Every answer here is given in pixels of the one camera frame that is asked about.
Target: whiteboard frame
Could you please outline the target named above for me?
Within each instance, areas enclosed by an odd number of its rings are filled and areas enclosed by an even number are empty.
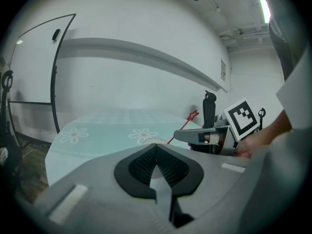
[[[70,26],[70,24],[72,23],[72,21],[74,20],[76,14],[69,14],[69,15],[66,15],[66,16],[62,16],[62,17],[58,17],[58,18],[54,18],[54,19],[51,19],[51,20],[48,20],[46,22],[43,22],[29,30],[27,30],[26,32],[24,32],[23,34],[21,34],[18,39],[25,35],[27,32],[47,23],[47,22],[50,22],[50,21],[53,21],[53,20],[57,20],[57,19],[60,19],[60,18],[64,18],[64,17],[70,17],[72,16],[72,18],[70,19],[68,25],[66,26],[65,30],[64,30],[64,33],[61,37],[61,39],[59,40],[59,44],[58,44],[58,48],[56,50],[56,53],[55,53],[55,57],[54,57],[54,61],[53,61],[53,67],[52,67],[52,72],[51,72],[51,87],[50,87],[50,103],[46,103],[46,102],[31,102],[31,101],[11,101],[11,100],[7,100],[8,102],[8,105],[10,105],[10,103],[23,103],[23,104],[36,104],[36,105],[47,105],[47,106],[52,106],[52,114],[53,114],[53,120],[54,120],[54,125],[55,125],[55,128],[56,128],[56,131],[57,133],[60,132],[59,130],[59,122],[58,122],[58,117],[57,117],[57,112],[56,112],[56,105],[55,105],[55,78],[56,78],[56,74],[57,74],[57,66],[56,66],[56,62],[57,62],[57,58],[58,58],[58,54],[59,54],[59,49],[61,47],[61,44],[63,42],[63,39],[66,35],[66,32]],[[14,51],[15,51],[15,47],[16,47],[16,44],[14,46],[14,50],[13,50],[13,53],[12,53],[12,57],[11,57],[11,62],[12,62],[12,58],[13,58],[13,54],[14,54]],[[14,135],[16,136],[16,138],[18,139],[17,137],[17,132],[15,130],[15,127],[14,127],[14,123],[13,123],[13,119],[12,119],[12,113],[11,113],[11,110],[10,110],[10,106],[8,106],[8,111],[9,111],[9,115],[10,115],[10,121],[11,121],[11,124],[12,124],[12,128],[13,128],[13,131],[14,131]],[[30,136],[27,136],[23,133],[18,133],[20,135],[24,135],[26,137],[29,137],[29,138],[32,138]]]

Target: table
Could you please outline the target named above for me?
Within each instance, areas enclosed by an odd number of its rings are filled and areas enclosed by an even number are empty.
[[[111,110],[80,117],[55,137],[45,158],[49,185],[81,164],[103,155],[151,143],[167,143],[186,119],[153,110]],[[184,129],[198,129],[189,122]],[[185,148],[174,139],[170,144]]]

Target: ceiling light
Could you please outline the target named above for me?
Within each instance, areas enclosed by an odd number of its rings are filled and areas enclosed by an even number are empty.
[[[265,23],[268,23],[270,20],[270,10],[267,4],[266,0],[260,0],[261,2],[261,6],[262,6],[262,11],[263,11],[263,15],[264,15],[264,21]]]

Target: whiteboard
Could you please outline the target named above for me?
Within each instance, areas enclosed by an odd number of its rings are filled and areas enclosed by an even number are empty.
[[[51,103],[51,75],[61,40],[75,15],[45,22],[19,37],[15,46],[11,70],[12,101]],[[52,36],[57,29],[56,41]]]
[[[51,106],[10,102],[10,111],[15,131],[52,143],[57,131]]]

